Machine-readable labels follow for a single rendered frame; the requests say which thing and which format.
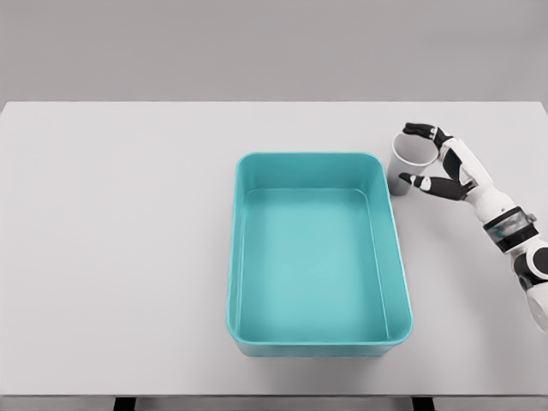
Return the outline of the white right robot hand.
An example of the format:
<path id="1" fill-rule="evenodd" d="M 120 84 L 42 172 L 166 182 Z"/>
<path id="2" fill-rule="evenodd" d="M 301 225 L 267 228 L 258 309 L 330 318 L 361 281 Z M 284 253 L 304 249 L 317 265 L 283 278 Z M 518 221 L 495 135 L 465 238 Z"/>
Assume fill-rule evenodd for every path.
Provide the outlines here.
<path id="1" fill-rule="evenodd" d="M 487 188 L 493 184 L 485 167 L 468 146 L 453 135 L 446 134 L 441 128 L 407 122 L 403 133 L 430 140 L 438 149 L 438 160 L 448 176 L 444 178 L 400 173 L 398 178 L 411 187 L 443 199 L 460 201 L 465 200 L 476 188 Z"/>

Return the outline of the white paper cup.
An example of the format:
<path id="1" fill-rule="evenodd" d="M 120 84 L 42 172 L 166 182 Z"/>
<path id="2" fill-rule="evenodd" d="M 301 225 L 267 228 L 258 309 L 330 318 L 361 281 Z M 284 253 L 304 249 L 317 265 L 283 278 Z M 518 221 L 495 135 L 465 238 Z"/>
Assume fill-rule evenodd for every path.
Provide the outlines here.
<path id="1" fill-rule="evenodd" d="M 386 169 L 390 194 L 406 195 L 411 187 L 399 175 L 419 175 L 437 158 L 438 149 L 431 140 L 417 135 L 398 134 L 391 143 L 390 160 Z"/>

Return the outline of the teal plastic basket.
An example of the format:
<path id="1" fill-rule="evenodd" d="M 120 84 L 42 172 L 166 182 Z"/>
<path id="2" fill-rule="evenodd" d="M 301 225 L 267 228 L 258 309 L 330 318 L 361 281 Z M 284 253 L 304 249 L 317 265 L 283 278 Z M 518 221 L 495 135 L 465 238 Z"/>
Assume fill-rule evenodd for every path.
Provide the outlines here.
<path id="1" fill-rule="evenodd" d="M 379 357 L 409 338 L 413 312 L 377 157 L 239 160 L 226 325 L 250 357 Z"/>

